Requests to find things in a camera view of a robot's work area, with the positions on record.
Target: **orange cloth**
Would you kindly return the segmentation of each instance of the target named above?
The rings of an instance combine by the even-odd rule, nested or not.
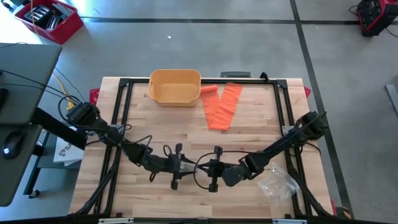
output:
[[[205,86],[201,89],[201,98],[207,126],[212,130],[228,130],[235,114],[236,105],[241,95],[243,86],[235,83],[227,83],[224,88],[221,101],[218,97],[217,86]]]

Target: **cable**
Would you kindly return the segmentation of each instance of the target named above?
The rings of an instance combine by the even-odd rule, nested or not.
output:
[[[130,130],[130,129],[132,128],[131,124],[125,124],[125,125],[120,126],[120,127],[118,128],[118,130],[120,130],[121,128],[125,128],[126,126],[129,126],[129,128],[123,130],[123,132],[125,132],[125,131],[127,131],[127,130]],[[94,144],[94,143],[97,143],[97,142],[101,142],[101,141],[100,141],[100,140],[91,141],[91,142],[86,143],[85,146],[88,146],[88,145],[90,145],[90,144]]]
[[[6,47],[10,47],[10,46],[13,46],[13,45],[16,45],[16,44],[27,44],[27,43],[26,42],[16,42],[16,43],[13,43],[13,44],[2,46],[2,47],[0,47],[0,49],[6,48]]]
[[[309,143],[309,142],[307,142],[306,144],[308,144],[308,145],[310,145],[310,146],[314,147],[315,149],[317,149],[317,150],[318,150],[318,152],[319,152],[319,155],[321,155],[321,154],[322,154],[322,153],[321,153],[321,149],[320,149],[318,146],[316,146],[316,145],[314,145],[314,144],[312,144],[312,143]]]
[[[30,0],[30,13],[33,15],[33,0]],[[35,25],[35,19],[32,17],[32,24],[33,24],[33,29],[35,30],[35,33],[37,34],[37,36],[39,37],[40,41],[42,42],[42,44],[44,44],[44,41],[42,39],[42,37],[39,35],[39,32],[37,32],[36,29],[36,25]],[[61,89],[63,91],[64,95],[68,95],[67,91],[65,90],[65,87],[63,86],[62,82],[60,81],[60,79],[58,78],[58,76],[56,76],[54,73],[52,73],[52,75],[54,76],[54,78],[56,79],[56,81],[58,82],[58,84],[61,86]],[[68,110],[72,109],[74,107],[73,103],[71,103],[70,101],[68,102]]]
[[[145,139],[147,139],[147,138],[149,138],[149,140],[148,140],[148,143],[146,144],[146,148],[148,148],[148,146],[149,146],[149,143],[152,141],[152,135],[150,134],[150,135],[148,135],[148,136],[146,136],[146,137],[143,137],[142,139],[140,139],[140,140],[138,140],[138,141],[135,141],[135,142],[124,142],[124,144],[137,144],[137,143],[139,143],[139,142],[141,142],[141,141],[143,141],[143,140],[145,140]]]
[[[55,94],[55,93],[53,93],[53,92],[51,92],[51,91],[48,91],[48,90],[46,90],[45,88],[40,88],[40,87],[38,87],[38,86],[24,85],[24,84],[16,84],[16,83],[0,83],[0,85],[16,85],[16,86],[26,86],[26,87],[38,88],[38,89],[40,89],[40,90],[44,90],[44,91],[46,91],[46,92],[48,92],[48,93],[51,93],[51,94],[53,94],[53,95],[55,95],[55,96],[57,96],[57,97],[59,97],[59,98],[62,98],[62,96],[60,96],[60,95],[58,95],[58,94]]]
[[[169,155],[166,153],[166,148],[169,150],[169,155],[172,154],[173,152],[172,152],[172,148],[169,145],[164,145],[163,146],[163,153],[164,153],[165,156],[168,157]]]
[[[308,144],[308,145],[314,147],[314,148],[319,152],[319,156],[322,154],[322,153],[321,153],[321,150],[320,150],[320,148],[319,148],[318,146],[316,146],[316,145],[314,145],[314,144],[312,144],[312,143],[309,143],[309,142],[306,142],[306,144]],[[301,153],[303,153],[303,146],[300,148],[300,154],[301,154]]]
[[[74,87],[74,89],[79,93],[81,99],[84,101],[85,100],[84,97],[81,95],[80,91],[72,84],[72,82],[57,67],[55,67],[55,69],[64,77],[64,79],[66,79],[69,82],[69,84],[72,87]]]
[[[351,6],[350,8],[348,8],[348,10],[349,10],[350,13],[354,14],[355,16],[358,16],[358,14],[357,14],[356,12],[354,12],[354,11],[351,10],[351,9],[354,8],[354,7],[358,7],[358,5]]]
[[[101,142],[101,141],[100,140],[91,141],[91,142],[86,143],[85,146],[88,146],[90,144],[94,144],[94,143],[97,143],[97,142]]]
[[[64,97],[62,97],[61,100],[58,102],[58,113],[60,114],[61,118],[62,118],[64,121],[66,121],[67,123],[70,123],[70,122],[69,122],[69,121],[63,116],[63,114],[62,114],[62,111],[61,111],[61,103],[62,103],[63,100],[66,100],[67,98],[70,98],[70,97],[76,98],[75,96],[64,96]]]
[[[386,28],[386,30],[393,36],[393,37],[397,37],[398,38],[398,35],[397,34],[393,34],[389,29],[387,29]]]
[[[205,156],[209,156],[209,155],[212,155],[212,154],[221,154],[221,153],[225,153],[225,152],[246,153],[246,154],[267,154],[267,153],[269,153],[267,151],[266,152],[246,152],[246,151],[239,151],[239,150],[236,150],[236,151],[235,150],[233,150],[233,151],[231,150],[231,151],[222,151],[222,152],[209,152],[209,153],[206,153],[206,154],[202,155],[201,157],[199,157],[199,159],[195,163],[195,166],[193,167],[193,180],[195,181],[197,186],[199,186],[201,189],[208,190],[209,188],[200,185],[198,180],[197,180],[196,172],[197,172],[197,167],[198,167],[199,161],[202,158],[204,158]]]
[[[61,93],[62,95],[68,96],[68,95],[62,93],[61,91],[57,90],[57,89],[54,88],[54,87],[45,85],[45,84],[40,83],[40,82],[38,82],[38,81],[35,81],[35,80],[33,80],[33,79],[30,79],[30,78],[24,77],[24,76],[22,76],[22,75],[18,75],[18,74],[15,74],[15,73],[13,73],[13,72],[9,72],[9,71],[3,70],[3,69],[2,69],[1,71],[6,72],[6,73],[8,73],[8,74],[10,74],[10,75],[15,75],[15,76],[17,76],[17,77],[19,77],[19,78],[23,78],[23,79],[29,80],[29,81],[31,81],[31,82],[37,83],[37,84],[39,84],[39,85],[42,85],[42,86],[44,86],[44,87],[48,87],[48,88],[50,88],[50,89],[52,89],[52,90],[57,91],[58,93]]]
[[[300,147],[300,152],[299,152],[300,154],[301,153],[303,153],[303,146],[302,147]]]

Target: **concrete floor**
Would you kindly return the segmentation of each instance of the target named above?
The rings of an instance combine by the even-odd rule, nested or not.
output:
[[[86,17],[294,19],[289,0],[64,1]],[[356,20],[347,8],[357,0],[295,2],[301,20]],[[39,43],[35,34],[4,9],[0,9],[0,21],[1,42]],[[356,25],[302,27],[355,218],[397,223],[398,116],[384,85],[398,86],[398,39],[386,31],[365,38]],[[397,25],[389,29],[398,34]],[[295,24],[86,22],[63,45],[57,68],[86,99],[88,90],[98,88],[103,76],[147,77],[158,68],[194,68],[204,77],[219,77],[223,71],[250,71],[256,77],[265,71],[275,78],[303,78],[306,86],[315,87]],[[53,78],[50,85],[58,87]],[[57,101],[45,94],[40,107],[59,118]],[[313,94],[308,102],[312,110],[320,106]],[[319,145],[331,198],[340,205],[325,141]],[[59,182],[50,182],[53,177]],[[53,193],[29,200],[19,189],[11,206],[0,208],[0,219],[67,214],[76,177],[73,171],[46,170],[37,188]],[[16,213],[21,207],[24,216]]]

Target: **red bin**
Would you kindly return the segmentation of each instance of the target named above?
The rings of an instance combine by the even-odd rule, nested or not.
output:
[[[37,32],[42,37],[52,40],[55,43],[63,44],[65,43],[78,29],[80,29],[84,23],[77,14],[77,9],[75,7],[69,6],[63,2],[57,0],[34,0],[33,7],[41,5],[49,9],[55,9],[52,5],[53,3],[61,4],[67,8],[73,10],[65,20],[58,24],[54,30],[45,30],[39,26],[36,26]],[[32,32],[35,32],[33,24],[25,18],[25,14],[30,11],[30,3],[24,6],[19,12],[15,14],[15,17],[22,21],[25,26],[27,26]]]

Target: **black computer mouse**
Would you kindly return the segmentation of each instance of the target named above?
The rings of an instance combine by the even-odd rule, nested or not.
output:
[[[5,159],[15,159],[22,149],[22,142],[25,132],[21,130],[13,131],[4,140],[1,154]]]

